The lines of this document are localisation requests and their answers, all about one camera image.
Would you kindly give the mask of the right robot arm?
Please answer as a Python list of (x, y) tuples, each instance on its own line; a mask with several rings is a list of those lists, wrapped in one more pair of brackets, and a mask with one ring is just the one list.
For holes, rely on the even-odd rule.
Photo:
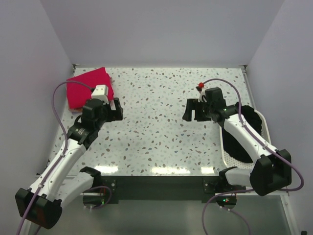
[(219, 173), (218, 187), (230, 192), (234, 187), (250, 187), (258, 195), (265, 196), (289, 186), (291, 179), (291, 155), (278, 150), (252, 128), (242, 114), (242, 106), (227, 105), (220, 88), (196, 87), (199, 98), (187, 100), (184, 121), (209, 121), (217, 123), (245, 150), (254, 166), (242, 169), (228, 167)]

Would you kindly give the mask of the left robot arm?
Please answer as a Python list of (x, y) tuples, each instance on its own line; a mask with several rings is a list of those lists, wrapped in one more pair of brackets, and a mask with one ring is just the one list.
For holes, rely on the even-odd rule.
[(51, 229), (61, 217), (67, 199), (85, 190), (96, 192), (101, 188), (101, 173), (94, 168), (84, 167), (81, 176), (86, 176), (86, 179), (67, 192), (58, 194), (69, 171), (97, 139), (103, 124), (123, 119), (119, 99), (114, 98), (113, 102), (115, 110), (111, 109), (110, 104), (96, 98), (86, 101), (82, 114), (69, 128), (58, 156), (28, 189), (20, 188), (17, 191), (15, 200), (23, 219)]

